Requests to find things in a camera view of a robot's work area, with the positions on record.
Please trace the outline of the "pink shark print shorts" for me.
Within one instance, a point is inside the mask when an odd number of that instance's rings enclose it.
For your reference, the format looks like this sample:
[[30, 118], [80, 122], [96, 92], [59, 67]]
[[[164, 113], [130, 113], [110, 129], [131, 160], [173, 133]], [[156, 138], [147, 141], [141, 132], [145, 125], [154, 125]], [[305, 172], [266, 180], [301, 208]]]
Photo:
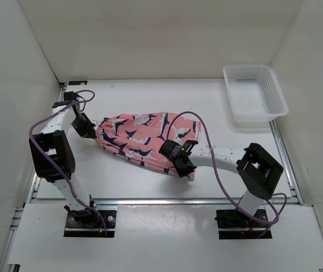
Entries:
[[96, 129], [96, 142], [112, 155], [154, 172], [177, 176], [173, 164], [159, 149], [166, 139], [184, 144], [199, 141], [201, 122], [171, 112], [121, 114], [104, 118]]

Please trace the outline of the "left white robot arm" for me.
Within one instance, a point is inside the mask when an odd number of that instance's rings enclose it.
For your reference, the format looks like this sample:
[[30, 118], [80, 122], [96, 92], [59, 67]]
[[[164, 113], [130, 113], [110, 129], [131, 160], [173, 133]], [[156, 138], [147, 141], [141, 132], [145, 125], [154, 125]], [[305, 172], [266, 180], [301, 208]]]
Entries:
[[67, 214], [87, 227], [98, 223], [100, 216], [91, 195], [74, 176], [76, 162], [67, 133], [73, 128], [81, 138], [95, 139], [95, 124], [86, 116], [81, 104], [83, 91], [65, 92], [63, 100], [52, 106], [52, 115], [31, 126], [29, 146], [36, 174], [55, 186], [67, 200]]

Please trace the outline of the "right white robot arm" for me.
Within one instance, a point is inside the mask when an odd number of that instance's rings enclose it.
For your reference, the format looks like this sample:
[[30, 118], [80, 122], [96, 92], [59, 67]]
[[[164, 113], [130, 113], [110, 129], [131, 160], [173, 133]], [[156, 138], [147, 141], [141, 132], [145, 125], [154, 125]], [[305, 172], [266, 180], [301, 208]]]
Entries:
[[[190, 176], [198, 167], [211, 167], [224, 195], [235, 207], [235, 218], [240, 226], [246, 227], [253, 221], [270, 227], [279, 220], [279, 213], [275, 212], [272, 221], [255, 216], [258, 208], [266, 202], [272, 205], [270, 199], [283, 173], [283, 167], [261, 145], [251, 143], [244, 149], [197, 147], [197, 141], [188, 140], [179, 144], [166, 140], [159, 153], [171, 162], [179, 177]], [[246, 192], [239, 202], [235, 202], [222, 184], [218, 170], [232, 172], [243, 181]]]

